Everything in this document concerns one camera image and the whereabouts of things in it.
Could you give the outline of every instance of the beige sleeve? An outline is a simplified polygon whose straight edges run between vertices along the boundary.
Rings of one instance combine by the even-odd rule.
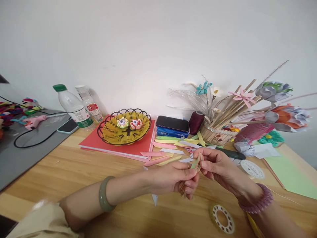
[[[27,215],[7,238],[81,238],[68,226],[59,203],[48,203]]]

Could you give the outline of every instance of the black cable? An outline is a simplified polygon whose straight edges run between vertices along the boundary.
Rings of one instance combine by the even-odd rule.
[[[4,99],[4,100],[6,100],[6,101],[9,101],[9,102],[11,102],[11,103],[18,104],[18,105],[24,107],[24,105],[21,105],[21,104],[16,103],[16,102],[12,102],[12,101],[10,101],[10,100],[8,100],[8,99],[5,99],[4,97],[1,97],[1,96],[0,96],[0,98]],[[59,114],[59,113],[65,113],[65,111],[62,111],[62,112],[55,112],[55,113],[49,114],[49,113],[47,113],[47,112],[43,112],[43,111],[39,111],[39,110],[35,110],[35,109],[32,109],[32,110],[38,111],[38,112],[41,112],[41,113],[44,113],[44,114],[47,114],[47,115],[54,115],[54,114]]]
[[[37,143],[37,144],[28,145],[28,146],[23,146],[23,147],[17,146],[17,140],[18,140],[22,135],[25,135],[26,133],[29,133],[29,132],[31,132],[31,131],[34,131],[34,129],[35,129],[35,128],[32,128],[32,130],[27,131],[27,132],[24,132],[23,134],[19,135],[19,136],[14,140],[13,145],[14,145],[16,148],[20,148],[20,149],[30,148],[30,147],[33,147],[33,146],[42,144],[44,141],[46,141],[48,138],[50,138],[50,137],[56,132],[56,130],[55,130],[55,131],[54,131],[52,134],[50,134],[45,140],[43,140],[43,141],[41,141],[41,142],[39,142],[39,143]]]

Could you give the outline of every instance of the hand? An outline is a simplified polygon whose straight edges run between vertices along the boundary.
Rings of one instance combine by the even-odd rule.
[[[253,203],[263,192],[245,173],[243,173],[222,151],[208,148],[199,148],[194,151],[193,158],[201,153],[204,161],[201,162],[201,172],[209,179],[213,178],[238,200]]]
[[[193,198],[193,194],[198,186],[199,174],[195,169],[189,169],[191,164],[173,162],[163,167],[149,170],[151,177],[151,193],[165,194],[169,192],[181,192],[178,186],[181,181],[185,182],[185,193],[188,199]]]

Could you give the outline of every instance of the glue gun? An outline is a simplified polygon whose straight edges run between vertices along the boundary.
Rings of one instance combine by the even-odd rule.
[[[37,128],[39,123],[41,121],[46,120],[46,119],[47,119],[47,116],[42,115],[42,116],[38,116],[38,117],[25,118],[22,120],[22,122],[26,122],[24,127],[30,131],[30,130]]]

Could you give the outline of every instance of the woven basket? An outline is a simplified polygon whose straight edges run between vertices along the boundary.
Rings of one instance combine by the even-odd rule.
[[[210,127],[206,120],[202,123],[199,131],[205,142],[219,146],[224,146],[238,134],[237,132],[216,130],[215,128]]]
[[[117,120],[125,117],[129,121],[129,126],[121,129],[117,126]],[[143,126],[139,130],[132,130],[130,122],[132,120],[142,121]],[[149,131],[152,124],[151,116],[141,109],[122,109],[112,113],[100,123],[97,133],[103,142],[111,145],[128,145],[140,139]]]

